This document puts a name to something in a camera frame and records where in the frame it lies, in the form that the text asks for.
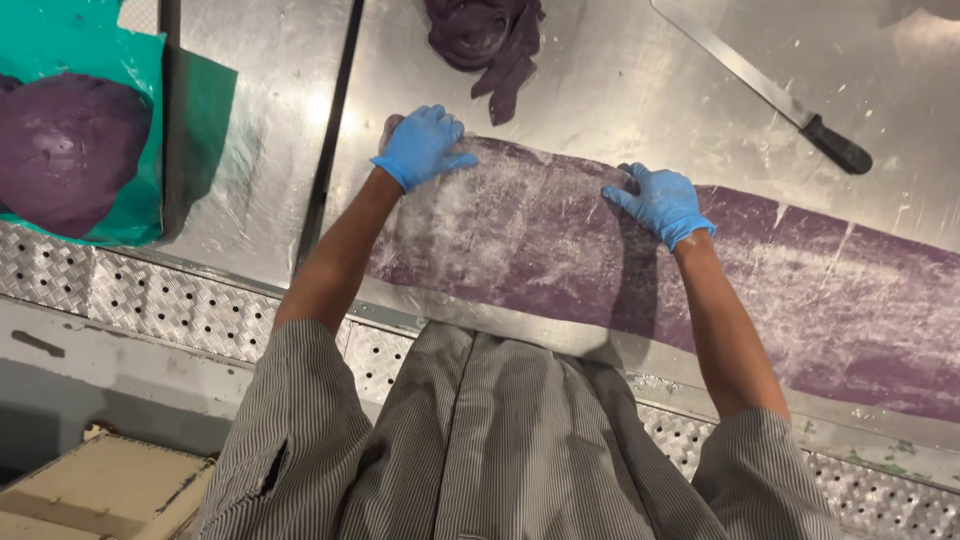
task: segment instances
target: knife blade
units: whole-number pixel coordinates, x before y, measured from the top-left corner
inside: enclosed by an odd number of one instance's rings
[[[843,170],[851,174],[865,174],[874,166],[874,160],[866,150],[825,126],[823,116],[808,109],[786,90],[775,85],[696,17],[684,11],[675,0],[650,0],[650,4],[800,128],[803,136]]]

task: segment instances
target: blue latex glove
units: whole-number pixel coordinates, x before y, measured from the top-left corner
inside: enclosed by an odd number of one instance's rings
[[[442,105],[424,105],[396,126],[383,156],[371,161],[390,173],[404,193],[410,193],[437,175],[478,163],[473,154],[450,152],[462,136],[464,125],[447,114]]]
[[[686,176],[673,171],[656,171],[641,163],[617,167],[630,173],[640,184],[640,194],[633,195],[608,185],[601,190],[604,199],[621,206],[670,248],[690,236],[697,229],[706,229],[710,236],[716,232],[715,225],[700,213],[697,192]]]

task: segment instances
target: shirt sleeve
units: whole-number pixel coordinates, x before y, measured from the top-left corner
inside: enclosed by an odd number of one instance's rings
[[[839,536],[789,426],[765,408],[721,419],[693,487],[734,540]]]
[[[371,432],[353,374],[315,320],[277,329],[201,504],[200,537],[331,538]]]

